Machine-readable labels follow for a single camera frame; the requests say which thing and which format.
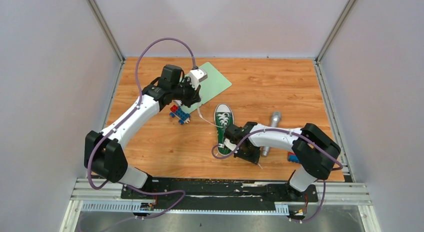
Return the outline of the green canvas sneaker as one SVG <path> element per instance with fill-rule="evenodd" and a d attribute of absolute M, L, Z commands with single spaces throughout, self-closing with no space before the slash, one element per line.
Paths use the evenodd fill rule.
<path fill-rule="evenodd" d="M 225 104 L 218 104 L 214 111 L 214 123 L 217 130 L 217 150 L 221 156 L 228 155 L 231 150 L 224 146 L 225 130 L 229 125 L 234 124 L 234 115 L 231 108 Z"/>

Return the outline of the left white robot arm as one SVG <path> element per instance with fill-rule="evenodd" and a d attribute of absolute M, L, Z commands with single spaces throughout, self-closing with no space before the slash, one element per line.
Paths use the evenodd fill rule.
<path fill-rule="evenodd" d="M 201 68 L 184 75 L 182 68 L 165 65 L 161 76 L 143 88 L 134 104 L 115 122 L 100 132 L 92 130 L 86 135 L 87 173 L 95 173 L 112 183 L 130 185 L 140 198 L 149 198 L 153 193 L 151 176 L 129 165 L 124 149 L 139 129 L 172 101 L 181 101 L 187 107 L 200 102 L 200 83 L 207 77 Z"/>

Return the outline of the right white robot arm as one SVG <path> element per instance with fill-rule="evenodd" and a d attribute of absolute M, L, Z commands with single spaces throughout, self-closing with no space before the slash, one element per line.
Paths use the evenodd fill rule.
<path fill-rule="evenodd" d="M 332 171 L 343 168 L 338 161 L 340 146 L 313 123 L 292 129 L 257 122 L 247 122 L 243 127 L 231 124 L 225 129 L 223 145 L 234 157 L 255 165 L 261 157 L 262 147 L 294 153 L 300 167 L 285 187 L 286 196 L 292 201 L 301 199 L 315 181 L 325 181 Z"/>

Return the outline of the blue red toy car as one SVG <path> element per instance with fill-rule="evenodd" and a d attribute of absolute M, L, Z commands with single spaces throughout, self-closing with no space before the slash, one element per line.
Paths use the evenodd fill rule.
<path fill-rule="evenodd" d="M 190 122 L 191 116 L 190 114 L 184 112 L 180 106 L 177 105 L 173 105 L 170 108 L 170 113 L 169 113 L 171 118 L 176 118 L 178 120 L 178 123 L 180 125 L 184 125 Z"/>

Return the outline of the light green cutting mat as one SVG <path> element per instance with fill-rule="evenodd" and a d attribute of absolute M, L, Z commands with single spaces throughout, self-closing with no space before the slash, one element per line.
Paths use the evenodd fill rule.
<path fill-rule="evenodd" d="M 190 107 L 187 107 L 183 105 L 180 100 L 173 101 L 176 105 L 180 106 L 182 110 L 187 114 L 191 114 L 192 112 L 197 110 L 198 107 L 200 108 L 202 105 L 206 104 L 208 101 L 221 94 L 223 91 L 225 91 L 232 85 L 232 83 L 223 74 L 221 74 L 210 62 L 202 64 L 201 66 L 199 66 L 199 68 L 207 73 L 207 79 L 200 83 L 200 105 L 197 105 L 197 103 L 195 103 Z"/>

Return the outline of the yellow red blue block stack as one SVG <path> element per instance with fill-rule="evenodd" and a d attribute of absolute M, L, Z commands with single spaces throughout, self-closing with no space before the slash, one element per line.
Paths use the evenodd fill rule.
<path fill-rule="evenodd" d="M 288 152 L 287 153 L 287 160 L 289 162 L 296 163 L 296 164 L 299 164 L 300 163 L 298 157 L 293 152 Z"/>

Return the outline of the silver microphone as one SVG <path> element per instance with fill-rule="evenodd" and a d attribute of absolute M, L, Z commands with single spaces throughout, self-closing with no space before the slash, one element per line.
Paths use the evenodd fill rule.
<path fill-rule="evenodd" d="M 270 127 L 277 127 L 281 121 L 282 114 L 280 111 L 274 111 L 270 117 Z M 271 148 L 269 146 L 263 146 L 261 150 L 261 156 L 267 157 Z"/>

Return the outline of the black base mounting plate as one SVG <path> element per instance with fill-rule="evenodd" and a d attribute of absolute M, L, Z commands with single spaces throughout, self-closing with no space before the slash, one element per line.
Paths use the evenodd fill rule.
<path fill-rule="evenodd" d="M 273 211 L 276 203 L 304 205 L 319 200 L 314 185 L 309 185 L 305 192 L 298 193 L 290 191 L 286 181 L 155 177 L 145 191 L 176 193 L 151 196 L 123 187 L 120 197 L 127 200 L 152 199 L 157 203 L 157 209 L 166 209 L 181 197 L 180 191 L 185 191 L 185 197 L 174 209 L 212 211 Z"/>

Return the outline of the aluminium frame rail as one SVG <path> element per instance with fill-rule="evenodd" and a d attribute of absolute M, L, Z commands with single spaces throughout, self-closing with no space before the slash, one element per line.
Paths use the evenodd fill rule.
<path fill-rule="evenodd" d="M 185 197 L 181 196 L 171 206 L 165 209 L 156 208 L 157 203 L 152 199 L 122 199 L 121 190 L 125 186 L 119 183 L 107 183 L 102 189 L 93 189 L 87 179 L 79 178 L 76 181 L 71 199 L 82 201 L 82 210 L 85 212 L 130 212 L 145 213 L 149 215 L 161 212 L 173 214 L 211 214 L 211 215 L 279 215 L 287 216 L 291 212 L 304 210 L 311 212 L 315 205 L 318 206 L 371 206 L 372 201 L 366 186 L 354 182 L 315 182 L 318 201 L 300 204 L 298 202 L 277 202 L 271 211 L 241 211 L 241 210 L 198 210 L 175 209 L 174 207 Z M 152 196 L 172 195 L 175 191 L 154 192 Z"/>

